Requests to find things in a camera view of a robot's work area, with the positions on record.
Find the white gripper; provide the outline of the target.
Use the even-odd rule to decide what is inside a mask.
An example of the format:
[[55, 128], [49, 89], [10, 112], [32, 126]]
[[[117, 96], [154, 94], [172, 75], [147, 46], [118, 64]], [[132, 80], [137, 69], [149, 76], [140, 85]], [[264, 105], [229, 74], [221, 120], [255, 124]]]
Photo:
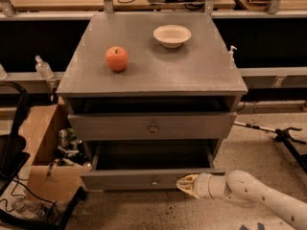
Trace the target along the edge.
[[224, 198], [226, 177], [211, 173], [188, 174], [177, 181], [177, 188], [195, 198]]

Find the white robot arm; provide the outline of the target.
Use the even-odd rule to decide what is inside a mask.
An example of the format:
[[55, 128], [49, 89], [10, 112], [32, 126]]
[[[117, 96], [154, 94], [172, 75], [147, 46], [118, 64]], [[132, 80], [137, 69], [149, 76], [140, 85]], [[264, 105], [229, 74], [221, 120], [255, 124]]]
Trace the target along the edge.
[[177, 187], [195, 198], [218, 198], [244, 208], [258, 203], [295, 230], [307, 230], [305, 202], [270, 188], [244, 171], [233, 171], [229, 175], [188, 174], [177, 181]]

